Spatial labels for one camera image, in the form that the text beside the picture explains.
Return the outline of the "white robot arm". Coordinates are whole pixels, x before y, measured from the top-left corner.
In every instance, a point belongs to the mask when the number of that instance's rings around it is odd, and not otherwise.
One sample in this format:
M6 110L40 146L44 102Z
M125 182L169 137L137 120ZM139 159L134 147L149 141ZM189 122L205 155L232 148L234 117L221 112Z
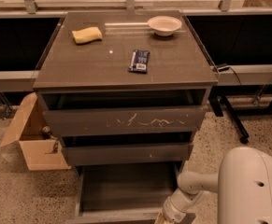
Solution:
M218 224L272 224L272 157L251 147L236 147L222 159L217 174L183 171L154 224L179 224L204 194L218 195Z

